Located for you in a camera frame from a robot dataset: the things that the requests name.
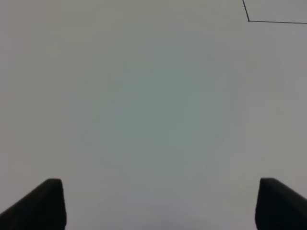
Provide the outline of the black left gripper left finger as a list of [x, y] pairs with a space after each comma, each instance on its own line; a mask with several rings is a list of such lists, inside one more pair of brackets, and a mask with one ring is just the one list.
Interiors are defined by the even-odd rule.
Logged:
[[67, 212], [62, 180], [49, 178], [1, 212], [2, 230], [64, 230]]

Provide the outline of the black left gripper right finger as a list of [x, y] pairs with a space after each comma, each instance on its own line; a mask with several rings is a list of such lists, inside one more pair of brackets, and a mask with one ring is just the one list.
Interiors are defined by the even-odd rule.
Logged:
[[307, 199], [275, 178], [261, 178], [255, 224], [258, 230], [305, 230]]

